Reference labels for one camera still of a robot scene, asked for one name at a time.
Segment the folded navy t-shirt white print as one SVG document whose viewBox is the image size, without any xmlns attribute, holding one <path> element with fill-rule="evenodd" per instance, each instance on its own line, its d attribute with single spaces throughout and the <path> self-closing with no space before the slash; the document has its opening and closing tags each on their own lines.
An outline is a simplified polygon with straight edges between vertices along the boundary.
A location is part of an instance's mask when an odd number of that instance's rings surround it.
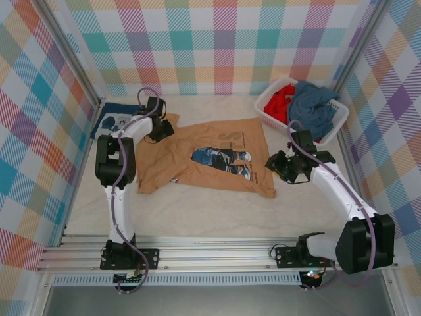
<svg viewBox="0 0 421 316">
<path fill-rule="evenodd" d="M 101 135 L 109 135 L 119 131 L 130 121 L 135 113 L 138 113 L 144 108 L 144 105 L 105 103 L 93 127 L 91 138 L 97 139 Z"/>
</svg>

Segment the aluminium frame post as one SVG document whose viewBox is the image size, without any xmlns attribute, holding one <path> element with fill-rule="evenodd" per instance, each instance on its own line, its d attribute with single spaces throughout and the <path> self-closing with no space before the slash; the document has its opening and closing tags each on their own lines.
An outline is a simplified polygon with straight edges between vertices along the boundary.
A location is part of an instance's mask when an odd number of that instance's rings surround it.
<svg viewBox="0 0 421 316">
<path fill-rule="evenodd" d="M 31 0 L 33 6 L 36 8 L 41 19 L 49 29 L 55 43 L 61 50 L 65 60 L 69 63 L 75 76 L 80 81 L 83 90 L 86 92 L 89 99 L 93 102 L 96 109 L 101 107 L 101 98 L 95 91 L 91 80 L 80 64 L 75 51 L 73 50 L 65 32 L 62 30 L 60 24 L 57 22 L 55 15 L 49 7 L 47 0 Z"/>
<path fill-rule="evenodd" d="M 332 64 L 329 86 L 337 93 L 345 89 L 393 0 L 360 0 L 343 43 Z"/>
</svg>

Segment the grey-blue t-shirt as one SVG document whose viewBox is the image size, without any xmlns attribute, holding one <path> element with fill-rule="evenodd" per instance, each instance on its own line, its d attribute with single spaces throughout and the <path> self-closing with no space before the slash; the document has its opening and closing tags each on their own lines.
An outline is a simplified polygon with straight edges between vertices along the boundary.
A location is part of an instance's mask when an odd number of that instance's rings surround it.
<svg viewBox="0 0 421 316">
<path fill-rule="evenodd" d="M 333 128 L 332 119 L 336 110 L 328 103 L 338 100 L 339 95 L 333 90 L 300 81 L 295 85 L 295 93 L 287 106 L 287 122 L 292 120 L 294 130 L 310 130 L 315 142 L 320 141 Z"/>
</svg>

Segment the white plastic laundry basket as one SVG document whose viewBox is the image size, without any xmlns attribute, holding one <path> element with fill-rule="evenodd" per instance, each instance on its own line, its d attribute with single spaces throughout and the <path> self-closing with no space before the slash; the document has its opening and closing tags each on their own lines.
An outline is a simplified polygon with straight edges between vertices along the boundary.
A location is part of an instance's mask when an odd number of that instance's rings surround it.
<svg viewBox="0 0 421 316">
<path fill-rule="evenodd" d="M 290 77 L 281 77 L 273 83 L 271 83 L 258 97 L 258 99 L 255 101 L 254 108 L 256 112 L 259 114 L 259 117 L 261 121 L 263 121 L 265 124 L 269 125 L 271 128 L 278 130 L 282 134 L 287 135 L 287 125 L 282 123 L 281 121 L 278 121 L 274 117 L 270 116 L 269 114 L 264 112 L 264 108 L 267 106 L 267 103 L 270 101 L 272 96 L 275 92 L 283 88 L 284 86 L 287 86 L 288 84 L 296 85 L 298 83 L 297 80 L 294 80 Z M 319 142 L 316 142 L 316 145 L 319 145 L 321 147 L 327 146 L 327 144 L 333 140 L 333 138 L 337 135 L 345 121 L 347 120 L 347 117 L 349 116 L 349 109 L 346 105 L 331 99 L 328 102 L 328 105 L 335 109 L 335 115 L 332 118 L 332 124 L 333 128 L 323 137 L 320 139 Z"/>
</svg>

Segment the grey metal sheet panel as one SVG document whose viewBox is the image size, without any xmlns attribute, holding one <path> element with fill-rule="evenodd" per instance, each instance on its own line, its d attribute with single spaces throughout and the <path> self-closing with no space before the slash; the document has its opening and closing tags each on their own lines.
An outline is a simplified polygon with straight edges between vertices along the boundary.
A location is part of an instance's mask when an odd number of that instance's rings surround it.
<svg viewBox="0 0 421 316">
<path fill-rule="evenodd" d="M 395 316 L 383 286 L 148 286 L 120 295 L 111 287 L 54 287 L 43 316 Z"/>
</svg>

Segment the tan printed t-shirt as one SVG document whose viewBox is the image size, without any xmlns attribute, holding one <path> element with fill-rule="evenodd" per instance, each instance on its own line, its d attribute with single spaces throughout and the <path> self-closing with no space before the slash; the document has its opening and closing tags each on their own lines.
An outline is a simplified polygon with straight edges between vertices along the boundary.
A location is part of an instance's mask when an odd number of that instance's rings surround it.
<svg viewBox="0 0 421 316">
<path fill-rule="evenodd" d="M 190 186 L 276 196 L 265 164 L 268 146 L 260 120 L 211 121 L 179 127 L 179 115 L 167 115 L 174 134 L 156 142 L 144 136 L 136 147 L 138 192 L 151 194 L 174 182 Z"/>
</svg>

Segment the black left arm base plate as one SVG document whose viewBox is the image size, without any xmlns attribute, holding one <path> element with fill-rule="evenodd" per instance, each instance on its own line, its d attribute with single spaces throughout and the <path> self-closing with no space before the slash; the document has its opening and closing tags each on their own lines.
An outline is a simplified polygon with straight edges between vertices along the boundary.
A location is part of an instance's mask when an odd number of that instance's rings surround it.
<svg viewBox="0 0 421 316">
<path fill-rule="evenodd" d="M 158 249 L 147 248 L 134 251 L 132 248 L 122 250 L 103 248 L 99 268 L 101 270 L 145 270 L 146 263 L 151 270 L 158 268 Z"/>
</svg>

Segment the long aluminium base rail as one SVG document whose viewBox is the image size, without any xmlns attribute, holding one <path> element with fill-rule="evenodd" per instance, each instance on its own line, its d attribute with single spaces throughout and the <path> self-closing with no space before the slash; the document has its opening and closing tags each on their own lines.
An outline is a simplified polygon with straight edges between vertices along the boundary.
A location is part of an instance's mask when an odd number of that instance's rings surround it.
<svg viewBox="0 0 421 316">
<path fill-rule="evenodd" d="M 105 235 L 65 234 L 58 246 L 45 248 L 39 273 L 99 273 Z M 295 245 L 296 238 L 215 238 L 138 236 L 139 248 L 157 248 L 155 273 L 274 272 L 274 244 Z"/>
</svg>

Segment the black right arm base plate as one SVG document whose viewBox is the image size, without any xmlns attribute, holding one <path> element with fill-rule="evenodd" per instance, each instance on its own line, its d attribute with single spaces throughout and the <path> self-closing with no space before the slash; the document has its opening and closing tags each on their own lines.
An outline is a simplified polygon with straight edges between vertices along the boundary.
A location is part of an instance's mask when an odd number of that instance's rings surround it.
<svg viewBox="0 0 421 316">
<path fill-rule="evenodd" d="M 277 268 L 279 269 L 331 267 L 331 264 L 327 259 L 300 254 L 296 247 L 275 247 L 272 252 L 274 259 L 276 260 Z"/>
</svg>

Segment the red t-shirt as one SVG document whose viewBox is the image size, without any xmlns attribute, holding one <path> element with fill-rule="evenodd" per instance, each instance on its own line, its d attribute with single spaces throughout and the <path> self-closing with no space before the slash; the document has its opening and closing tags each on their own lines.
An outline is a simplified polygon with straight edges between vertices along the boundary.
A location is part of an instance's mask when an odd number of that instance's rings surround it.
<svg viewBox="0 0 421 316">
<path fill-rule="evenodd" d="M 295 95 L 295 86 L 288 84 L 276 91 L 264 107 L 264 112 L 272 118 L 287 125 L 287 109 Z"/>
</svg>

